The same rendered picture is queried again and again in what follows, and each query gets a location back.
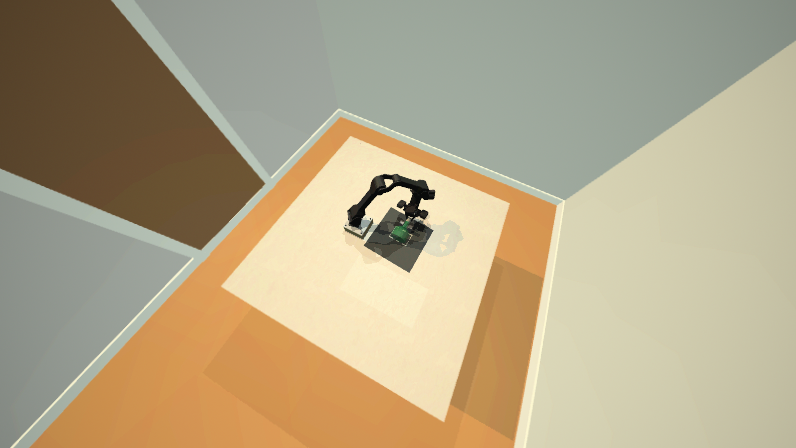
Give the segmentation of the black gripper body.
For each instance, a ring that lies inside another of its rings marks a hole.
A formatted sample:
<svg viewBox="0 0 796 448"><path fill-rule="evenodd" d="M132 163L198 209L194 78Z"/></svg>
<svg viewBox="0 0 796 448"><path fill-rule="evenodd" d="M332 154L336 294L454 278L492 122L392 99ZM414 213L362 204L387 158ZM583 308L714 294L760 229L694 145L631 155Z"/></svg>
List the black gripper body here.
<svg viewBox="0 0 796 448"><path fill-rule="evenodd" d="M404 209L403 209L403 210L406 210L406 207L407 207L407 204L406 204L406 203L407 203L406 201L404 201L404 200L400 200L400 201L397 203L397 207L398 207L398 208L400 208L400 209L402 209L402 208L404 207ZM417 213L417 215L418 215L420 218L422 218L422 219L426 219L426 217L427 217L427 215L428 215L428 211L426 211L426 210L424 210L424 209L423 209L423 210L420 210L420 209L418 209L420 202L415 202L415 201L413 201L413 200L411 199L411 200L410 200L410 203L411 203L411 205L413 205L413 206L414 206L414 204L415 204L415 206L417 207L417 209L416 209L416 210L418 210L418 213Z"/></svg>

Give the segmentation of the dark grey flat mat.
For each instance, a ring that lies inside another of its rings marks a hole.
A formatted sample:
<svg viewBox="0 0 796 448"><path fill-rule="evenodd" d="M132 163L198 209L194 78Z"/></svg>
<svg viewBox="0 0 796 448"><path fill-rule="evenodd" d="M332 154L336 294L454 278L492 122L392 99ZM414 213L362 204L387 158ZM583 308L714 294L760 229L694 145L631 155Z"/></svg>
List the dark grey flat mat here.
<svg viewBox="0 0 796 448"><path fill-rule="evenodd" d="M410 273L434 230L413 219L413 229L401 243L391 236L401 220L405 222L406 215L391 207L364 246Z"/></svg>

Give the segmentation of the green glass bottle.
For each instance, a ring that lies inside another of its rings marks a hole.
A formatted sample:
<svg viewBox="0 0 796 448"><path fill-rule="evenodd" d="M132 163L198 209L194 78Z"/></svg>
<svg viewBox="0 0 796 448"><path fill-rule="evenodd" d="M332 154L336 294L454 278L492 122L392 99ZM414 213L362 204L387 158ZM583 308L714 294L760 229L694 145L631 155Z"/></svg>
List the green glass bottle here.
<svg viewBox="0 0 796 448"><path fill-rule="evenodd" d="M408 225L410 224L411 219L407 218L403 226L396 226L391 233L391 236L401 243L405 243L407 238L409 237L409 232L407 230Z"/></svg>

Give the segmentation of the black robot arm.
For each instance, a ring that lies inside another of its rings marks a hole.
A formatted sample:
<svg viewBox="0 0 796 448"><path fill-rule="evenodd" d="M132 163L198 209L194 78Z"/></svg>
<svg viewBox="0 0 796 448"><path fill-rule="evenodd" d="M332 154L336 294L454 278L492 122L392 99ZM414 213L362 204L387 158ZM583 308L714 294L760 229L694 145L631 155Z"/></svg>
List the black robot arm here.
<svg viewBox="0 0 796 448"><path fill-rule="evenodd" d="M389 187L386 187L384 179L392 180L393 183ZM420 202L422 198L423 200L433 200L435 198L435 190L429 190L425 180L419 179L416 181L400 176L399 174L378 175L372 179L370 189L360 200L360 202L358 204L354 204L350 209L347 210L350 224L348 225L358 228L361 224L362 218L366 215L365 209L375 199L375 197L390 192L394 187L397 186L411 189L411 199L415 202ZM411 203L408 203L405 210L405 215L410 217L417 216L418 210L416 209L417 207L415 204L413 206Z"/></svg>

